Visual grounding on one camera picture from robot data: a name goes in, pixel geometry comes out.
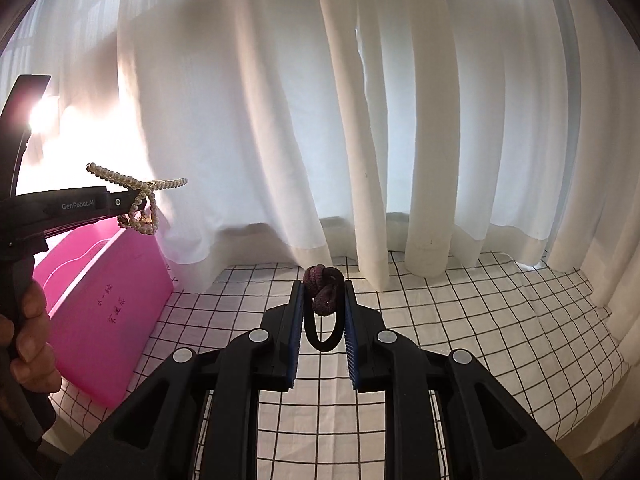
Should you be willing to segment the left hand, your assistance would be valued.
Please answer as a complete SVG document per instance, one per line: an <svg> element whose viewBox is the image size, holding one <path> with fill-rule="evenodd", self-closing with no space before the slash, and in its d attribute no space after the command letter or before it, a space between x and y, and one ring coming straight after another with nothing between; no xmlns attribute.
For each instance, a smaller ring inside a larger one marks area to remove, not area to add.
<svg viewBox="0 0 640 480"><path fill-rule="evenodd" d="M11 361L13 379L28 391L48 396L61 388L62 377L49 344L50 318L43 289L32 281L22 297L24 322L18 332L4 315L1 317L1 347L14 342L17 357Z"/></svg>

